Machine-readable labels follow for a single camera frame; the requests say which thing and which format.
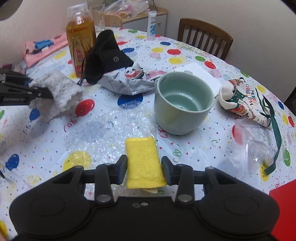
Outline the grey fluffy cloth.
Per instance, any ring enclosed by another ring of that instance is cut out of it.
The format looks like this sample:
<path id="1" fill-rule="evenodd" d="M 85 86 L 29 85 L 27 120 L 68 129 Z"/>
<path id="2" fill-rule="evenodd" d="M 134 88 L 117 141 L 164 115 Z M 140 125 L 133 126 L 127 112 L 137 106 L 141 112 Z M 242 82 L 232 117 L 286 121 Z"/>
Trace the grey fluffy cloth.
<path id="1" fill-rule="evenodd" d="M 29 108 L 36 108 L 44 122 L 68 111 L 83 99 L 83 89 L 59 71 L 51 71 L 34 79 L 29 86 L 48 88 L 53 96 L 53 99 L 39 97 L 30 102 Z"/>

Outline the yellow sponge cloth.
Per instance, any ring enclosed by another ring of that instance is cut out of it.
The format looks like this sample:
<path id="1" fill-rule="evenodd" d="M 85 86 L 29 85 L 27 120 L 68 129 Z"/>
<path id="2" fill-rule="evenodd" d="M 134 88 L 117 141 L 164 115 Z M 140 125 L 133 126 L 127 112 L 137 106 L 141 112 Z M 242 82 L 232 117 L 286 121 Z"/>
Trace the yellow sponge cloth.
<path id="1" fill-rule="evenodd" d="M 128 138 L 125 141 L 127 155 L 127 188 L 143 189 L 156 194 L 167 185 L 159 160 L 154 137 Z"/>

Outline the bubble wrap sheet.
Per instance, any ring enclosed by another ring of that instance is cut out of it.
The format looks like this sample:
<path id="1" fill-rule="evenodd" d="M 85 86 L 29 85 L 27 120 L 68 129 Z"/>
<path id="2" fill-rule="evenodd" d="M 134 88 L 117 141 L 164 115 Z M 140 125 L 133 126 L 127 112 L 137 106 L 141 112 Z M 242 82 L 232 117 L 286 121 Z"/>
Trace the bubble wrap sheet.
<path id="1" fill-rule="evenodd" d="M 146 104 L 116 107 L 89 116 L 64 135 L 69 154 L 64 169 L 80 165 L 90 170 L 100 164 L 115 163 L 126 153 L 126 139 L 150 136 L 156 136 L 156 120 Z"/>

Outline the black drawstring pouch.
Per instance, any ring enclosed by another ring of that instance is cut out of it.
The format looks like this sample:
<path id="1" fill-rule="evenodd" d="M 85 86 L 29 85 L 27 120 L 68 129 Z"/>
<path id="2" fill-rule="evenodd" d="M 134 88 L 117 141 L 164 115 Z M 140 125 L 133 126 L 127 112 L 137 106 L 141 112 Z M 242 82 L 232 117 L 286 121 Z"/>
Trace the black drawstring pouch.
<path id="1" fill-rule="evenodd" d="M 78 82 L 83 79 L 89 84 L 96 84 L 105 73 L 133 66 L 134 62 L 119 49 L 112 30 L 104 30 L 96 38 L 89 54 L 83 59 L 82 74 Z"/>

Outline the panda print packet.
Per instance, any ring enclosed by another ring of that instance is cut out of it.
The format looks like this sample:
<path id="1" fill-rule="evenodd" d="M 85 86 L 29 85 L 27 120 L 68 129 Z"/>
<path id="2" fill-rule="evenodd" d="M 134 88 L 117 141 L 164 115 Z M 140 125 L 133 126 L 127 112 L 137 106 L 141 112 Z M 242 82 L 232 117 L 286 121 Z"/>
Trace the panda print packet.
<path id="1" fill-rule="evenodd" d="M 158 79 L 166 73 L 134 64 L 104 74 L 98 84 L 114 93 L 133 96 L 155 90 Z"/>

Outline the christmas print fabric bag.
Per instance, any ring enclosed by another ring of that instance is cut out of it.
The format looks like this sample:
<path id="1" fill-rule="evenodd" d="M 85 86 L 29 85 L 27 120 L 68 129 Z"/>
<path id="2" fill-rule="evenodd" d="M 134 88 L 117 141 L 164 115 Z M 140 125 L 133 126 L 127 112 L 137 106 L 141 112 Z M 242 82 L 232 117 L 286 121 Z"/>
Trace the christmas print fabric bag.
<path id="1" fill-rule="evenodd" d="M 265 170 L 259 168 L 265 177 L 270 176 L 276 170 L 276 163 L 280 157 L 282 146 L 280 127 L 271 102 L 242 77 L 228 80 L 222 84 L 217 97 L 220 106 L 233 113 L 237 119 L 246 118 L 273 131 L 275 147 L 277 148 L 273 163 Z"/>

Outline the pink folded cloth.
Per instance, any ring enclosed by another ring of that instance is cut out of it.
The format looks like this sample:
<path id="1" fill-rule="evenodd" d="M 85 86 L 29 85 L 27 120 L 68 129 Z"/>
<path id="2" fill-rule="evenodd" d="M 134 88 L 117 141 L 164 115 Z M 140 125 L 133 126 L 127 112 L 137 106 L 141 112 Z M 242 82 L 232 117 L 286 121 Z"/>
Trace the pink folded cloth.
<path id="1" fill-rule="evenodd" d="M 26 65 L 30 68 L 37 62 L 67 45 L 68 40 L 65 32 L 52 39 L 26 42 L 23 59 Z"/>

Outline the balloon print tablecloth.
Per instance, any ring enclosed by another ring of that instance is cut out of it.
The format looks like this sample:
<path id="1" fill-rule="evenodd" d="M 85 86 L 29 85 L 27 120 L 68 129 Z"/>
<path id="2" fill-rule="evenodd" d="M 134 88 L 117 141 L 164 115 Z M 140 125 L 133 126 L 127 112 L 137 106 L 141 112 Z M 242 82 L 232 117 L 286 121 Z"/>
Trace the balloon print tablecloth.
<path id="1" fill-rule="evenodd" d="M 124 96 L 100 85 L 84 85 L 81 102 L 49 122 L 27 106 L 1 108 L 1 231 L 12 239 L 16 231 L 9 217 L 12 201 L 25 191 L 61 172 L 81 165 L 94 169 L 115 162 L 125 153 L 125 140 L 153 136 L 158 153 L 174 163 L 198 170 L 214 166 L 269 192 L 295 180 L 295 116 L 265 86 L 238 68 L 202 50 L 163 36 L 153 41 L 137 30 L 114 29 L 120 49 L 144 68 L 174 71 L 194 64 L 218 83 L 231 79 L 246 82 L 247 92 L 263 94 L 273 105 L 282 137 L 276 170 L 264 174 L 266 163 L 241 171 L 233 166 L 239 137 L 232 130 L 237 115 L 215 102 L 195 131 L 175 136 L 165 132 L 154 115 L 154 92 Z"/>

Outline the orange tea bottle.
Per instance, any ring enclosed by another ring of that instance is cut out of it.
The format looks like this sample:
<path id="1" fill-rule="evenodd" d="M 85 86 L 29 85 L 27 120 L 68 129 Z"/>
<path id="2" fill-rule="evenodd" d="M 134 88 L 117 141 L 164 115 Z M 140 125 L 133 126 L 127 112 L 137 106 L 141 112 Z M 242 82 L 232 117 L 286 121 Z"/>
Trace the orange tea bottle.
<path id="1" fill-rule="evenodd" d="M 75 74 L 81 77 L 83 60 L 96 40 L 95 25 L 87 3 L 67 8 L 66 35 Z"/>

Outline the pale green ceramic mug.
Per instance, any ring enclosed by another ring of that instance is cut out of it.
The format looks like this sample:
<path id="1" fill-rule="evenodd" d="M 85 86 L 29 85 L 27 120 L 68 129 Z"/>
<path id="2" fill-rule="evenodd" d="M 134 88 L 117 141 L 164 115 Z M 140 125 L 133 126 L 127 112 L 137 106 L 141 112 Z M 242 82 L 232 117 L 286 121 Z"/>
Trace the pale green ceramic mug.
<path id="1" fill-rule="evenodd" d="M 159 78 L 154 112 L 159 126 L 172 135 L 186 135 L 197 129 L 214 104 L 214 93 L 200 78 L 171 72 Z"/>

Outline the clear plastic bag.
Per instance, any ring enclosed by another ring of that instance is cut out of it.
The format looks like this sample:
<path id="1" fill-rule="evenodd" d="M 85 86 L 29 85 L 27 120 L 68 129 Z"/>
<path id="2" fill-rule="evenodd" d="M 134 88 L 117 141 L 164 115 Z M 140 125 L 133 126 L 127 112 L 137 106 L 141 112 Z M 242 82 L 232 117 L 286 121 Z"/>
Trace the clear plastic bag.
<path id="1" fill-rule="evenodd" d="M 235 141 L 231 162 L 241 175 L 255 174 L 268 168 L 276 154 L 273 131 L 255 121 L 236 119 L 232 128 Z"/>

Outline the silver desk lamp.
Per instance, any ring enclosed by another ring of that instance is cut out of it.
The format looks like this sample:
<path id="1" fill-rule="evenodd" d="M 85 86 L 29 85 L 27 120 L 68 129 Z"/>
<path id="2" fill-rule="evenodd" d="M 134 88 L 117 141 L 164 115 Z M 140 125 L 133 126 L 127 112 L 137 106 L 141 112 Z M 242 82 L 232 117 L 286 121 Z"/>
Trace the silver desk lamp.
<path id="1" fill-rule="evenodd" d="M 21 6 L 23 0 L 0 0 L 0 20 L 10 18 Z"/>

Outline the red white cardboard box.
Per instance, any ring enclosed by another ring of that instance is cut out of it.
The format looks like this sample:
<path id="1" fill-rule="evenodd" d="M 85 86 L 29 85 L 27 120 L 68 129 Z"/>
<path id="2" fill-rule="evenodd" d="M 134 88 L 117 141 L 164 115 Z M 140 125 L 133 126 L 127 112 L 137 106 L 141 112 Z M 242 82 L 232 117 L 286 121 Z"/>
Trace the red white cardboard box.
<path id="1" fill-rule="evenodd" d="M 280 207 L 272 235 L 277 240 L 296 240 L 296 180 L 271 190 L 269 195 Z"/>

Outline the white paper napkin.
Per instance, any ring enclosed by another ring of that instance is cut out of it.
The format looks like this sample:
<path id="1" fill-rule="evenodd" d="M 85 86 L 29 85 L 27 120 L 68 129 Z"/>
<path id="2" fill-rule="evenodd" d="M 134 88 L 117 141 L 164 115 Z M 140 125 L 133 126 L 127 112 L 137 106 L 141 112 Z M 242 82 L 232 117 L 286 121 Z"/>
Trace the white paper napkin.
<path id="1" fill-rule="evenodd" d="M 209 72 L 207 72 L 204 68 L 202 68 L 197 63 L 190 63 L 186 66 L 176 68 L 174 71 L 189 73 L 203 80 L 205 83 L 207 83 L 210 86 L 215 97 L 218 95 L 220 87 L 222 86 L 222 84 L 220 83 L 219 80 L 217 80 L 217 78 L 213 77 Z"/>

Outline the wooden side cabinet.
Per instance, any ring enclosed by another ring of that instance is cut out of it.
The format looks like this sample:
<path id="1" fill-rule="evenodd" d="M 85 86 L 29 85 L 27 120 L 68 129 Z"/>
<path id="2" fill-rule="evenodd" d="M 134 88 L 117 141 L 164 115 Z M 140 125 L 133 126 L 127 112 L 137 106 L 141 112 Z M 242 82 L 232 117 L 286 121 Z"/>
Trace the wooden side cabinet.
<path id="1" fill-rule="evenodd" d="M 143 11 L 136 17 L 129 17 L 122 19 L 117 15 L 101 14 L 97 10 L 91 11 L 93 20 L 95 22 L 96 31 L 100 29 L 111 29 L 111 28 L 125 28 L 137 31 L 147 31 L 148 25 L 148 12 Z M 157 20 L 156 20 L 156 35 L 164 36 L 167 25 L 168 11 L 165 8 L 158 8 Z"/>

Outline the clear bag of snacks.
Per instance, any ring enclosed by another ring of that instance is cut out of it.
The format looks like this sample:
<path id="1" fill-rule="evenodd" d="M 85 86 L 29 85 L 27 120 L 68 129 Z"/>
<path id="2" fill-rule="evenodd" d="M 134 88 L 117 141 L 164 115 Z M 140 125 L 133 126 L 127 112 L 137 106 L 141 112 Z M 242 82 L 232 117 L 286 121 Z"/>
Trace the clear bag of snacks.
<path id="1" fill-rule="evenodd" d="M 116 1 L 105 8 L 105 14 L 121 18 L 136 17 L 149 8 L 148 1 Z"/>

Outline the white tube of cream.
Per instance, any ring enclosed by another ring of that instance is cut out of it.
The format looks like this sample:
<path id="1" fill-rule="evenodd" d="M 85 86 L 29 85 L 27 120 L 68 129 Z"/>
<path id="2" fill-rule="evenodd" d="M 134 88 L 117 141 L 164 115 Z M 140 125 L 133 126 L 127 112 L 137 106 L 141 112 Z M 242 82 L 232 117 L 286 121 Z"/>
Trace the white tube of cream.
<path id="1" fill-rule="evenodd" d="M 147 40 L 153 41 L 156 38 L 157 11 L 149 11 L 147 22 Z"/>

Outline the brown wooden chair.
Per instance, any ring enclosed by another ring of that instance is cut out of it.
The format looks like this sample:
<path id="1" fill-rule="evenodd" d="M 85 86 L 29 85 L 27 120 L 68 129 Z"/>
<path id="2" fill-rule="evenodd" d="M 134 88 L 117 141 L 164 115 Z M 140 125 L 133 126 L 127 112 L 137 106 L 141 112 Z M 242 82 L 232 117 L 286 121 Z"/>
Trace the brown wooden chair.
<path id="1" fill-rule="evenodd" d="M 233 38 L 225 30 L 193 18 L 181 18 L 177 40 L 225 60 Z"/>

